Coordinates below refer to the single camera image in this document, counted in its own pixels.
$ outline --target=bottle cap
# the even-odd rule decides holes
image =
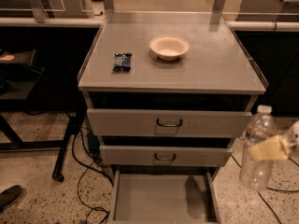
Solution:
[[[269,105],[259,105],[257,111],[261,114],[270,115],[272,112],[272,107]]]

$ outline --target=black desk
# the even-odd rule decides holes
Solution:
[[[0,94],[0,111],[5,111],[10,106],[23,107],[30,92],[38,83],[38,80],[43,74],[44,68],[35,68],[36,72],[30,73],[22,80],[12,81],[8,80],[9,90],[3,94]],[[24,142],[16,134],[16,132],[10,127],[8,122],[0,114],[0,130],[10,140],[10,143],[0,144],[0,151],[22,151],[22,150],[33,150],[33,149],[47,149],[47,148],[59,148],[58,158],[53,170],[52,178],[58,181],[64,181],[64,176],[61,173],[61,169],[64,162],[64,154],[66,147],[72,134],[75,125],[75,118],[70,117],[65,133],[64,139],[53,140],[53,141],[34,141]]]

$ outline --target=gray countertop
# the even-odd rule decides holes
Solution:
[[[223,18],[211,13],[111,13],[79,81],[83,91],[177,91],[261,94],[265,88]],[[150,55],[150,41],[177,35],[191,48],[168,63]],[[114,54],[133,53],[131,71],[114,73]]]

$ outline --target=shoe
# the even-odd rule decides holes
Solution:
[[[4,190],[0,193],[0,212],[2,212],[5,208],[8,208],[22,195],[22,187],[20,185],[15,185],[10,187],[9,189]]]

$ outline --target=drawer handle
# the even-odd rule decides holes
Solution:
[[[158,157],[158,154],[155,153],[155,159],[157,161],[173,161],[176,159],[176,154],[174,153],[172,157]]]
[[[179,120],[179,123],[174,123],[174,124],[164,124],[164,123],[161,123],[160,121],[159,121],[159,119],[157,119],[157,125],[158,126],[161,126],[161,127],[180,127],[180,126],[182,126],[182,124],[183,124],[183,120],[182,119],[180,119]]]

